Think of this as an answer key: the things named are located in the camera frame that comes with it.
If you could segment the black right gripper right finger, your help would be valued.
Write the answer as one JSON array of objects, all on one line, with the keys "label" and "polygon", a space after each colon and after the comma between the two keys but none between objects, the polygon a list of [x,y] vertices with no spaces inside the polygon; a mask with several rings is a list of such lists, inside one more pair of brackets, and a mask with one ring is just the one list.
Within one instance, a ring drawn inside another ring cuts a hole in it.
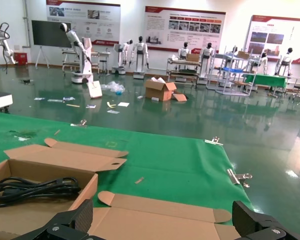
[{"label": "black right gripper right finger", "polygon": [[300,240],[274,217],[250,210],[242,201],[232,203],[232,224],[240,240]]}]

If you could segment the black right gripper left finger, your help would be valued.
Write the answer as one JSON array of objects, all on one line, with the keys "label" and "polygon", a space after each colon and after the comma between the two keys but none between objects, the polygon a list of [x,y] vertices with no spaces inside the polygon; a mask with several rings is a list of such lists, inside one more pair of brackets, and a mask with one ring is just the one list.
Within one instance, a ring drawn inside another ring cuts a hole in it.
[{"label": "black right gripper left finger", "polygon": [[94,240],[88,234],[93,222],[93,201],[84,200],[76,209],[57,213],[44,226],[16,237],[17,240]]}]

